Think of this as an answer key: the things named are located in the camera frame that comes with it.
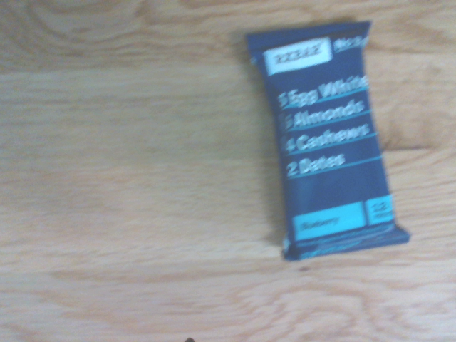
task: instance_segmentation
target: protein bar wrapper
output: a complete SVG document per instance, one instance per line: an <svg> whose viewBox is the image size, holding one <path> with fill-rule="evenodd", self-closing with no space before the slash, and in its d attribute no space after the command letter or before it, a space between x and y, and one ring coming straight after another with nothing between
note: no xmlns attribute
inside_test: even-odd
<svg viewBox="0 0 456 342"><path fill-rule="evenodd" d="M289 260L405 243L364 73L368 21L247 35L276 123Z"/></svg>

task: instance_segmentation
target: light wood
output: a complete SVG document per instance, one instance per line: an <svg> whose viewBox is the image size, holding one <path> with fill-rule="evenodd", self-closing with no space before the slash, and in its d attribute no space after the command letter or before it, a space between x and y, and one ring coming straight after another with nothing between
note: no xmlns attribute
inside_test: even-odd
<svg viewBox="0 0 456 342"><path fill-rule="evenodd" d="M0 341L456 341L456 1L0 11ZM347 19L413 237L289 263L243 37Z"/></svg>

